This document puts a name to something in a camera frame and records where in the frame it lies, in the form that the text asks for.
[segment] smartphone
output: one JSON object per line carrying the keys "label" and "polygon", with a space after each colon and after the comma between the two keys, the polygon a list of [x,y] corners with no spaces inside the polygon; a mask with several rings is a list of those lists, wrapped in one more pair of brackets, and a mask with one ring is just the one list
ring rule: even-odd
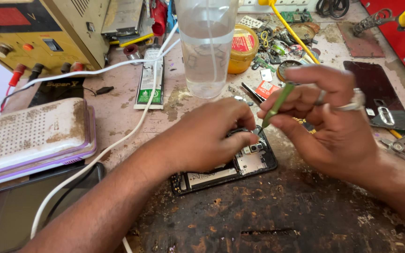
{"label": "smartphone", "polygon": [[[57,185],[85,167],[70,164],[33,174],[30,180],[0,189],[0,253],[20,250],[31,236],[31,227],[43,199]],[[104,165],[96,163],[87,173],[79,176],[46,205],[39,223],[39,230],[70,207],[104,178]]]}
{"label": "smartphone", "polygon": [[[251,131],[258,134],[261,126]],[[230,131],[227,137],[240,132],[248,131],[239,128]],[[227,164],[220,164],[210,172],[183,171],[171,176],[172,192],[181,196],[198,190],[218,186],[230,181],[239,180],[251,175],[257,175],[278,167],[278,161],[271,150],[265,133],[259,134],[259,141],[253,145],[242,148]]]}

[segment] yellow container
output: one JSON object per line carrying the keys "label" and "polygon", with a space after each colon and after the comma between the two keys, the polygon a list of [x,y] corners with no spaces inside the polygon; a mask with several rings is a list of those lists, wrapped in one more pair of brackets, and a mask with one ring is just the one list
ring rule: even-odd
{"label": "yellow container", "polygon": [[259,49],[259,38],[248,26],[236,24],[233,32],[228,73],[245,72]]}

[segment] red label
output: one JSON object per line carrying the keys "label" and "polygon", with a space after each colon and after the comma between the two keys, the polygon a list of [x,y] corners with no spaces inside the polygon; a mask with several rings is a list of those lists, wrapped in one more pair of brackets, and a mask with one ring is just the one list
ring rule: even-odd
{"label": "red label", "polygon": [[267,99],[273,92],[277,91],[278,89],[278,86],[275,86],[266,81],[262,81],[259,87],[257,87],[256,93],[261,95],[264,99]]}
{"label": "red label", "polygon": [[17,8],[0,8],[0,26],[21,26],[31,23]]}
{"label": "red label", "polygon": [[243,29],[235,29],[232,39],[232,49],[247,52],[254,47],[254,37]]}

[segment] red wire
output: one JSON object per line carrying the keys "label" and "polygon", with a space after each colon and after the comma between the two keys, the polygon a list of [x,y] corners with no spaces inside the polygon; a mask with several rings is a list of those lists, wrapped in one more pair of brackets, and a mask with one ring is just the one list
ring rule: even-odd
{"label": "red wire", "polygon": [[[8,96],[8,92],[10,91],[10,87],[11,87],[11,86],[9,86],[9,87],[7,88],[6,97]],[[1,112],[3,112],[3,110],[4,110],[4,105],[5,105],[5,102],[1,105]]]}

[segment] green screwdriver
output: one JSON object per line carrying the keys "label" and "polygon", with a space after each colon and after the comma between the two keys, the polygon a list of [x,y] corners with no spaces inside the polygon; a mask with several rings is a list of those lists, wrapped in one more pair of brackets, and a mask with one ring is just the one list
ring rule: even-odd
{"label": "green screwdriver", "polygon": [[276,99],[276,101],[274,102],[273,107],[271,107],[271,109],[266,113],[266,116],[262,122],[262,129],[257,135],[259,135],[263,131],[263,129],[270,124],[268,120],[270,120],[270,118],[274,115],[278,114],[279,108],[284,103],[285,99],[290,95],[296,85],[298,84],[295,84],[293,82],[285,82],[284,89],[282,90],[281,94],[279,94],[278,99]]}

